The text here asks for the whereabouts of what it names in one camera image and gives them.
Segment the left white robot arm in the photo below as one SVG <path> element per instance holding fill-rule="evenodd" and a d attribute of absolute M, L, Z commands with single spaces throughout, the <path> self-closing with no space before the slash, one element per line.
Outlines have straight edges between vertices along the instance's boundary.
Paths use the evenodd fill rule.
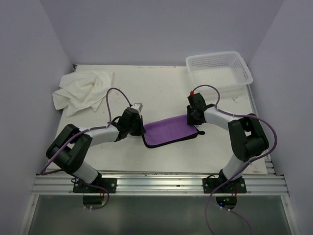
<path fill-rule="evenodd" d="M 145 134 L 142 108 L 141 103 L 131 105 L 124 110 L 122 116 L 107 126 L 83 129 L 68 124 L 48 148 L 47 164 L 54 163 L 60 170 L 83 181 L 90 192 L 99 191 L 102 186 L 100 173 L 85 162 L 89 148 L 102 143 L 121 141 L 128 135 Z"/>

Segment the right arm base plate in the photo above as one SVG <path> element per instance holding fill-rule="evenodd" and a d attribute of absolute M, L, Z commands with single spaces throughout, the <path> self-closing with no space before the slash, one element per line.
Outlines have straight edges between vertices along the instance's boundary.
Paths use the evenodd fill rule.
<path fill-rule="evenodd" d="M 206 194 L 212 193 L 214 189 L 222 185 L 224 181 L 226 180 L 222 177 L 216 178 L 214 175 L 202 178 L 203 192 Z M 247 193 L 245 180 L 243 177 L 239 177 L 238 179 L 230 181 L 226 185 L 218 188 L 215 193 Z"/>

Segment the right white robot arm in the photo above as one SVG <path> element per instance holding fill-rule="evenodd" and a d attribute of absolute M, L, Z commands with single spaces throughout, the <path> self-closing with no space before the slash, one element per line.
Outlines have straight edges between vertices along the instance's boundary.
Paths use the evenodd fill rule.
<path fill-rule="evenodd" d="M 233 154 L 217 179 L 219 189 L 229 192 L 235 187 L 235 180 L 242 176 L 239 170 L 269 148 L 268 139 L 254 115 L 234 117 L 224 114 L 214 104 L 206 104 L 200 93 L 191 92 L 188 101 L 187 124 L 209 123 L 229 133 Z"/>

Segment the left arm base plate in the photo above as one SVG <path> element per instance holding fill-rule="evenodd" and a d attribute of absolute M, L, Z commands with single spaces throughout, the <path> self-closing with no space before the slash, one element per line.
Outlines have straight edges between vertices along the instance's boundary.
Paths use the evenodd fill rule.
<path fill-rule="evenodd" d="M 115 193 L 117 188 L 116 178 L 97 178 L 92 183 L 87 184 L 80 179 L 71 179 L 74 193 L 102 193 L 103 189 L 108 193 Z"/>

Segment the purple microfiber towel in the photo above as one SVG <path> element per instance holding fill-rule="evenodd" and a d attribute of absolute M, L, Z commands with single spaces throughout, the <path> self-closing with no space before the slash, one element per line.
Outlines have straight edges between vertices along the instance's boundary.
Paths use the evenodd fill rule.
<path fill-rule="evenodd" d="M 194 125 L 187 124 L 187 115 L 171 117 L 144 125 L 146 133 L 142 136 L 147 148 L 157 148 L 171 143 L 186 141 L 204 135 Z"/>

